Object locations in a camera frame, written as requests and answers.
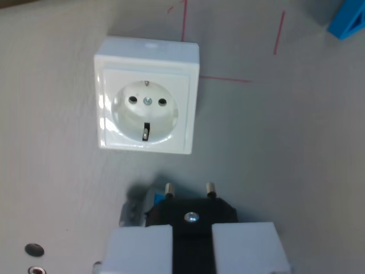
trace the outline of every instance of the red marking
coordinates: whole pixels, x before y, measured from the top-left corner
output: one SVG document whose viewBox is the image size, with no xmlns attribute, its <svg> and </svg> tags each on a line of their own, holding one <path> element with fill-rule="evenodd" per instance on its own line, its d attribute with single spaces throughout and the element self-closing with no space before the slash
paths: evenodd
<svg viewBox="0 0 365 274">
<path fill-rule="evenodd" d="M 279 41 L 280 41 L 280 36 L 281 36 L 281 30 L 283 28 L 284 18 L 285 18 L 285 10 L 283 10 L 283 13 L 281 14 L 280 27 L 279 27 L 279 31 L 278 31 L 278 36 L 276 38 L 274 55 L 276 55 L 278 52 L 278 46 L 279 46 Z"/>
<path fill-rule="evenodd" d="M 188 0 L 184 1 L 184 17 L 182 20 L 182 32 L 181 32 L 181 41 L 183 42 L 185 40 L 185 26 L 186 26 L 186 14 L 188 12 Z"/>
<path fill-rule="evenodd" d="M 232 81 L 232 82 L 240 82 L 240 83 L 252 83 L 251 80 L 245 80 L 245 79 L 235 79 L 235 78 L 226 78 L 226 77 L 215 77 L 215 76 L 203 76 L 200 75 L 199 78 L 202 79 L 215 79 L 215 80 L 223 80 L 223 81 Z"/>
<path fill-rule="evenodd" d="M 173 10 L 173 6 L 171 6 L 168 10 L 167 13 L 170 13 Z"/>
</svg>

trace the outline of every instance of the blue plastic part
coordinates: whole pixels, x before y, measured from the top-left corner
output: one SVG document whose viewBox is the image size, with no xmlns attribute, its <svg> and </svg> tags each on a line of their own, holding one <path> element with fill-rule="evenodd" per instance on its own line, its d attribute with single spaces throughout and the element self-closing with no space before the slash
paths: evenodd
<svg viewBox="0 0 365 274">
<path fill-rule="evenodd" d="M 329 32 L 344 40 L 365 27 L 365 0 L 345 0 L 332 21 Z"/>
<path fill-rule="evenodd" d="M 155 194 L 155 204 L 158 204 L 159 202 L 161 202 L 164 199 L 165 199 L 165 196 L 164 195 Z"/>
</svg>

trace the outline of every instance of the hole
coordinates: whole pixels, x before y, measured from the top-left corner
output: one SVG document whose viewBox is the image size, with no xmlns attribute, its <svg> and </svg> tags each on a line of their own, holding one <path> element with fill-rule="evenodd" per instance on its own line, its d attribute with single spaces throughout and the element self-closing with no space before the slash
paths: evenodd
<svg viewBox="0 0 365 274">
<path fill-rule="evenodd" d="M 360 13 L 359 16 L 357 17 L 357 19 L 355 20 L 354 24 L 352 24 L 352 27 L 350 28 L 350 30 L 353 30 L 354 28 L 361 25 L 362 17 L 363 17 L 363 14 Z"/>
<path fill-rule="evenodd" d="M 47 272 L 42 267 L 30 267 L 28 274 L 47 274 Z"/>
<path fill-rule="evenodd" d="M 136 98 L 136 97 L 134 97 L 134 96 L 131 96 L 131 97 L 129 97 L 129 102 L 130 102 L 131 104 L 135 104 L 135 103 L 137 103 L 137 98 Z"/>
<path fill-rule="evenodd" d="M 44 249 L 39 244 L 27 244 L 24 250 L 32 257 L 41 257 L 44 255 Z"/>
<path fill-rule="evenodd" d="M 167 104 L 167 102 L 166 102 L 166 100 L 165 100 L 165 99 L 160 99 L 160 100 L 159 100 L 159 105 L 160 105 L 161 107 L 166 106 L 166 104 Z"/>
</svg>

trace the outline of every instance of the plug screw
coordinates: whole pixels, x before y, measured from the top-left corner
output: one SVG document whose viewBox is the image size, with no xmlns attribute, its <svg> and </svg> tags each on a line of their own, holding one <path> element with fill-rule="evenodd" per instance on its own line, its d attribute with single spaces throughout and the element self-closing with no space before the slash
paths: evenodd
<svg viewBox="0 0 365 274">
<path fill-rule="evenodd" d="M 146 106 L 149 106 L 150 104 L 152 104 L 152 98 L 151 97 L 145 97 L 143 99 L 143 103 L 146 105 Z"/>
</svg>

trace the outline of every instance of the white box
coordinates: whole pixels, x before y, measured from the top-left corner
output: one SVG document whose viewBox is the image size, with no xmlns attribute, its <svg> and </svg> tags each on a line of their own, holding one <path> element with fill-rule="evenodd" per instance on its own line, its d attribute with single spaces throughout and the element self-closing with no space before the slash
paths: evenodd
<svg viewBox="0 0 365 274">
<path fill-rule="evenodd" d="M 197 44 L 107 37 L 94 64 L 101 148 L 192 152 Z"/>
</svg>

